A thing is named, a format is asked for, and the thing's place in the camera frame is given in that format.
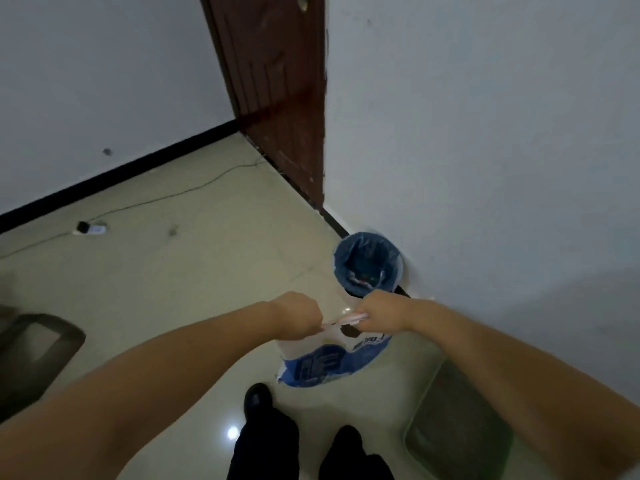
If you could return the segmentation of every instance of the door handle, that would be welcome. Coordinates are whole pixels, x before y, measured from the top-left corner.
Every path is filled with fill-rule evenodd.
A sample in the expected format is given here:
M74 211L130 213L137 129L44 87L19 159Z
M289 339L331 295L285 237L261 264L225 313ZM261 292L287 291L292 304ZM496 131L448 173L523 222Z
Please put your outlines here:
M309 0L298 0L298 7L302 13L306 13L309 10Z

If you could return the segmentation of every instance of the person's right arm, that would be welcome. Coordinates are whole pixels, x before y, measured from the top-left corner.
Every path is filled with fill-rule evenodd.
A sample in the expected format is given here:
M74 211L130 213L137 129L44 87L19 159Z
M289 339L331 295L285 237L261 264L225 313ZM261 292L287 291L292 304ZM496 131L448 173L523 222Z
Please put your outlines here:
M566 479L615 479L640 460L640 408L553 355L434 301L375 290L361 331L427 337Z

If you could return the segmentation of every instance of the leg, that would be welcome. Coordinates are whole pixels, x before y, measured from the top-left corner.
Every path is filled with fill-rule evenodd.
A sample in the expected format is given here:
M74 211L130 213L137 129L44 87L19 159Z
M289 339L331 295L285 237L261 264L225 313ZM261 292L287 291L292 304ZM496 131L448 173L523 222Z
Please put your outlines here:
M320 465L319 480L394 480L388 465L380 455L367 455L362 437L353 426L343 426Z
M244 415L246 424L236 441L227 480L298 480L298 427L273 407L267 386L249 388Z

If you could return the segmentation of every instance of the black cord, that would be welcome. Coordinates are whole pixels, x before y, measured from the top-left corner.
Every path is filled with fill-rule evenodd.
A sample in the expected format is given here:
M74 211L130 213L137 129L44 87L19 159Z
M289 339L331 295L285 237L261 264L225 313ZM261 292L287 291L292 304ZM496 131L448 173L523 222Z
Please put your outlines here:
M250 163L250 164L246 164L246 165L236 165L236 166L233 166L233 167L229 168L228 170L225 170L224 172L222 172L219 176L217 176L217 177L213 178L212 180L210 180L210 181L208 181L208 182L205 182L205 183L204 183L204 184L202 184L202 185L198 185L197 187L192 187L192 188L190 188L190 189L183 190L182 192L174 193L174 194L171 194L171 195L165 195L165 196L163 196L163 197L158 197L158 198L151 199L151 200L147 200L147 201L144 201L144 202L135 203L135 204L133 204L133 205L128 205L128 206L126 206L126 207L121 207L121 208L119 208L119 209L109 210L108 212L105 212L105 213L103 213L103 214L100 214L99 216L92 217L91 219L87 219L87 221L88 221L88 222L91 222L91 221L94 221L94 220L96 220L96 219L100 219L101 217L110 216L111 214L115 214L116 212L121 212L121 211L123 211L123 210L128 210L128 209L134 209L134 208L136 208L136 207L140 207L140 206L142 206L142 205L146 205L146 204L148 204L148 203L160 202L161 200L165 200L165 199L168 199L168 198L178 197L178 196L180 196L180 195L188 194L189 192L194 192L194 191L196 191L196 190L203 189L204 187L206 187L206 186L208 186L208 185L211 185L211 184L213 184L214 182L217 182L220 178L224 177L226 174L228 174L229 172L231 172L231 171L233 171L233 170L235 170L235 169L237 169L237 168L252 168L252 167L256 167L256 166L258 166L258 165L262 165L262 164L264 164L264 163L268 163L268 162L266 162L266 161L260 161L260 160L262 160L262 158L260 158L260 159L256 160L256 161L255 161L255 163ZM64 232L64 233L60 233L60 234L53 235L53 236L51 236L51 237L47 237L46 239L43 239L43 240L41 240L41 241L34 242L33 244L29 244L28 246L25 246L25 247L20 248L20 249L16 249L15 251L12 251L12 252L10 252L10 253L8 253L8 254L4 254L4 255L0 256L0 260L5 259L5 258L8 258L8 257L11 257L11 256L13 256L13 255L15 255L15 254L18 254L18 253L21 253L21 252L23 252L23 251L26 251L27 249L34 248L34 247L36 247L36 246L39 246L39 245L41 245L41 244L44 244L45 242L53 241L53 240L55 240L55 239L59 239L60 237L64 237L64 236L66 236L66 235L70 235L70 234L71 234L70 232Z

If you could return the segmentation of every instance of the door panel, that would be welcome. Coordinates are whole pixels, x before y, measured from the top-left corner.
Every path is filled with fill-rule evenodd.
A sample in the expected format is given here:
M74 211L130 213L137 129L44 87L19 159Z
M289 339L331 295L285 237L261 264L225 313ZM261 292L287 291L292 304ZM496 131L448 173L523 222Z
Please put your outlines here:
M242 131L323 202L324 0L202 0Z

